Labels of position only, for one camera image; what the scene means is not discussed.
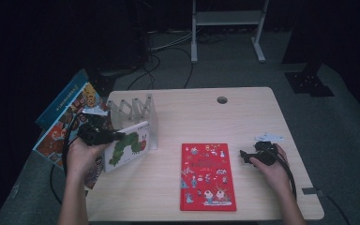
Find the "black stand with base plate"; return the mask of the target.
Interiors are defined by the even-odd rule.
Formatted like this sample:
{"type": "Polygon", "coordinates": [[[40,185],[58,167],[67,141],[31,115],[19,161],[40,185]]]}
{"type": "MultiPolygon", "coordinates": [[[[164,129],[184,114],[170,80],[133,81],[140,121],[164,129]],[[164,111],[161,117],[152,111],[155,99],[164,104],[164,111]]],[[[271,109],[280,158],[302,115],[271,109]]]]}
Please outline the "black stand with base plate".
{"type": "Polygon", "coordinates": [[[146,61],[145,19],[140,0],[96,0],[89,28],[99,57],[88,68],[90,82],[107,97],[117,79],[137,71],[146,61]]]}
{"type": "Polygon", "coordinates": [[[285,73],[295,94],[332,97],[333,92],[318,76],[327,54],[327,41],[325,34],[322,34],[322,20],[318,10],[320,3],[321,0],[302,0],[297,22],[282,62],[306,64],[301,71],[285,73]]]}

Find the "white expandable book rack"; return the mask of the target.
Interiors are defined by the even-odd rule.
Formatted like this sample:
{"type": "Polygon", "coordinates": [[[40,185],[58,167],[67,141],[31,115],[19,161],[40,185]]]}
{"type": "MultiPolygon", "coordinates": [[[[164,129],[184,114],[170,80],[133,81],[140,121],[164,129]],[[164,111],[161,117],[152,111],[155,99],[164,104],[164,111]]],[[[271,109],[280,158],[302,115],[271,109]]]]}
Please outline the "white expandable book rack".
{"type": "Polygon", "coordinates": [[[151,141],[149,148],[158,149],[158,117],[151,93],[131,95],[129,92],[111,92],[107,106],[115,129],[128,128],[148,121],[151,141]]]}

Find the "colourful animals picture book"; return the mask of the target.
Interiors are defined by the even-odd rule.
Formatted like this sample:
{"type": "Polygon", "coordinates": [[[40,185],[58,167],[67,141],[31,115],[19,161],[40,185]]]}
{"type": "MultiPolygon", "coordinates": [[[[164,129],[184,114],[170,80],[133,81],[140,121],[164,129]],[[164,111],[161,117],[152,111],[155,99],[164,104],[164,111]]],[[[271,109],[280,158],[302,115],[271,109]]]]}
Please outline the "colourful animals picture book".
{"type": "MultiPolygon", "coordinates": [[[[101,99],[93,85],[87,82],[68,109],[48,129],[44,129],[44,133],[33,150],[48,159],[58,169],[64,170],[62,150],[65,138],[69,134],[68,141],[71,143],[77,137],[79,127],[86,122],[82,110],[95,107],[99,107],[101,110],[105,109],[105,101],[101,99]]],[[[111,127],[108,119],[103,127],[111,127]]]]}

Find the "person's right hand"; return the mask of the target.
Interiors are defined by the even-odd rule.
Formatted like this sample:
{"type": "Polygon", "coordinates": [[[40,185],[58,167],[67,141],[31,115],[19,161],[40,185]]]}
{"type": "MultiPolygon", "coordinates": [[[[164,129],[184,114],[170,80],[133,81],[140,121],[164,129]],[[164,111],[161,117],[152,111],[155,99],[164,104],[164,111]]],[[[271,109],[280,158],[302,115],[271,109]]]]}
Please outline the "person's right hand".
{"type": "Polygon", "coordinates": [[[289,176],[278,161],[270,166],[265,165],[255,157],[252,157],[250,161],[260,170],[268,186],[273,189],[276,194],[292,191],[289,176]]]}

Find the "white metal table frame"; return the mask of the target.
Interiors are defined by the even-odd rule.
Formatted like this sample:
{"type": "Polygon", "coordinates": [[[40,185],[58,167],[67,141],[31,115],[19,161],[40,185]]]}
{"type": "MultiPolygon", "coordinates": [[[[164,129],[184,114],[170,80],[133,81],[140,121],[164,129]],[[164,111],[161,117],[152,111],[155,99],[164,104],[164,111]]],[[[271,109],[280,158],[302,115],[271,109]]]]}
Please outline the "white metal table frame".
{"type": "Polygon", "coordinates": [[[190,61],[198,62],[197,28],[199,26],[256,25],[257,32],[251,38],[258,61],[266,61],[260,45],[260,38],[270,0],[263,0],[262,9],[239,11],[198,11],[197,0],[192,0],[190,61]]]}

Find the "red picture book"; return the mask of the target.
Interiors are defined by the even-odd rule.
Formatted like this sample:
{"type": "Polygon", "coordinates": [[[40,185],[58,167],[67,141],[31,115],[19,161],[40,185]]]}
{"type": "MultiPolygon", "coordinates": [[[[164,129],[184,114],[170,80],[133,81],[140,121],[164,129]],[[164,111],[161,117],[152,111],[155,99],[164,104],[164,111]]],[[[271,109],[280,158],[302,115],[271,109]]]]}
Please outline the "red picture book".
{"type": "Polygon", "coordinates": [[[235,212],[228,144],[183,143],[181,151],[180,210],[235,212]]]}

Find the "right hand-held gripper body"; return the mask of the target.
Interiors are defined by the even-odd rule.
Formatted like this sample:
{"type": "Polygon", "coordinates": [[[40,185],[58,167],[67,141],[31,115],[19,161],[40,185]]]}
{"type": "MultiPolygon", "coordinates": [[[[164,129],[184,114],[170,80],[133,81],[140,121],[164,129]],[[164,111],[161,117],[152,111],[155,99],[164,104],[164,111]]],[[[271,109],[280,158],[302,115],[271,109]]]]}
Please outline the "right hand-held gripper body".
{"type": "Polygon", "coordinates": [[[278,149],[275,146],[275,142],[283,141],[284,138],[265,132],[263,135],[255,137],[254,140],[256,143],[254,144],[255,153],[253,156],[267,166],[273,165],[278,156],[278,149]]]}

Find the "person's left hand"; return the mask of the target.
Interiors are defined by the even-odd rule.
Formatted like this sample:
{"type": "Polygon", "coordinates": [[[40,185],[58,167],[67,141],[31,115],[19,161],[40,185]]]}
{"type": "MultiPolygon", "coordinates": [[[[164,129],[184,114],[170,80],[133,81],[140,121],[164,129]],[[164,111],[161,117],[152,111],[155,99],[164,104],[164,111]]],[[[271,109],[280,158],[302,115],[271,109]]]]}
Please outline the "person's left hand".
{"type": "Polygon", "coordinates": [[[108,144],[87,145],[82,139],[75,140],[67,153],[67,177],[84,178],[98,155],[108,147],[108,144]]]}

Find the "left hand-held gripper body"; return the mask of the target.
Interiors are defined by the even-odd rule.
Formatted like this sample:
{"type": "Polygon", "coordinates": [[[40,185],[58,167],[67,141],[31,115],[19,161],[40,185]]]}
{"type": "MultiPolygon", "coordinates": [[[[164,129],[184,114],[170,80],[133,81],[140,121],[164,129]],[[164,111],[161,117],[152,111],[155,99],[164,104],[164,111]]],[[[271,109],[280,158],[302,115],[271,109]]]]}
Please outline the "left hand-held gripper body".
{"type": "Polygon", "coordinates": [[[108,113],[99,107],[83,109],[82,115],[86,117],[86,122],[79,127],[77,136],[87,145],[101,145],[111,143],[113,134],[103,125],[108,118],[108,113]]]}

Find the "black tape strip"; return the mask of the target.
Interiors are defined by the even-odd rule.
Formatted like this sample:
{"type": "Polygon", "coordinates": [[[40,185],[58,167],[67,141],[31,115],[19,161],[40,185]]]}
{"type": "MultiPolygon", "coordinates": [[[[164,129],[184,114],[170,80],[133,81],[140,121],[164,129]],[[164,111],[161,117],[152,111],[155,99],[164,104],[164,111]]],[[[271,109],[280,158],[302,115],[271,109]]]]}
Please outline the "black tape strip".
{"type": "Polygon", "coordinates": [[[316,187],[304,187],[302,188],[303,194],[304,195],[320,195],[321,190],[316,188],[316,187]]]}

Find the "white caterpillar picture book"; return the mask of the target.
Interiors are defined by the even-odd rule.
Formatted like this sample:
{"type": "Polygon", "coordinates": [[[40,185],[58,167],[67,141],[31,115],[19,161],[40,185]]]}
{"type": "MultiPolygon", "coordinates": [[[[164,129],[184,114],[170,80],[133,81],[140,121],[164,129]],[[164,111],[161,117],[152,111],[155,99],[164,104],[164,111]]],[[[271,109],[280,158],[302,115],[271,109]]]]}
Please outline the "white caterpillar picture book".
{"type": "Polygon", "coordinates": [[[124,128],[121,132],[125,136],[119,141],[114,141],[102,156],[105,173],[109,173],[131,160],[145,155],[149,149],[150,124],[148,121],[124,128]]]}

